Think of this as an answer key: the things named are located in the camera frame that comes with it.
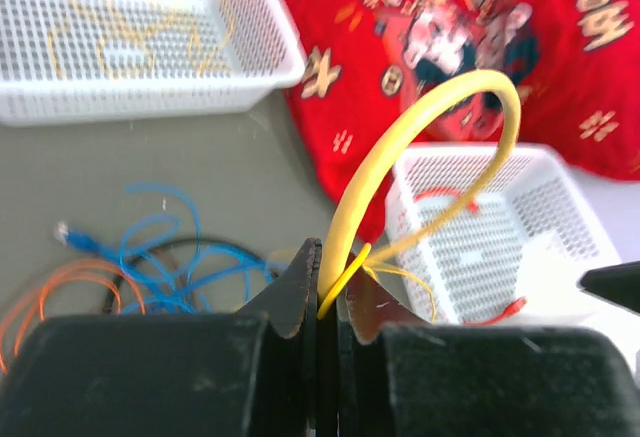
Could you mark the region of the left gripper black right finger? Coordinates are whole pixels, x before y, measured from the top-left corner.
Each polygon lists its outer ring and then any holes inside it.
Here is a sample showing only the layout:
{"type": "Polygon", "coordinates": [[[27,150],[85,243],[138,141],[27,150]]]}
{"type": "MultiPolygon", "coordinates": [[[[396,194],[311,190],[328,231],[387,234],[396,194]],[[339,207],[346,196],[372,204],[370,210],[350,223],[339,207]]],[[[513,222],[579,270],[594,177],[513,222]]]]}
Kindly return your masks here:
{"type": "Polygon", "coordinates": [[[365,273],[338,302],[343,436],[635,436],[639,391],[604,335],[431,325],[365,273]]]}

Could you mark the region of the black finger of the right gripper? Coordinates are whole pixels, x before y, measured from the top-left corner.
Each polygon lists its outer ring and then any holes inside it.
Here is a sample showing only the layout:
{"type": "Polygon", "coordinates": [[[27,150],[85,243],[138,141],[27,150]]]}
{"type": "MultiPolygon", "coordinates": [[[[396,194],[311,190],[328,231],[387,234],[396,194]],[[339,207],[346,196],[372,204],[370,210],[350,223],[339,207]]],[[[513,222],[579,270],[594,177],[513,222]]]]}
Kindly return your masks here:
{"type": "Polygon", "coordinates": [[[586,292],[622,306],[640,311],[640,263],[638,261],[587,271],[579,281],[586,292]]]}

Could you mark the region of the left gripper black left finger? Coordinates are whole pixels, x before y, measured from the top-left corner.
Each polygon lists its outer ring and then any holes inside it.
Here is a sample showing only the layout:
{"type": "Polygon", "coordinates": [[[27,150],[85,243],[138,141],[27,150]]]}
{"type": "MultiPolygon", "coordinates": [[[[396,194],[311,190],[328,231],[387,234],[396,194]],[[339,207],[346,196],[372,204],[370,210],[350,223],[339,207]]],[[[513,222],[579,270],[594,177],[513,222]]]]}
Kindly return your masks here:
{"type": "Polygon", "coordinates": [[[5,436],[304,436],[319,240],[234,313],[52,318],[1,385],[5,436]]]}

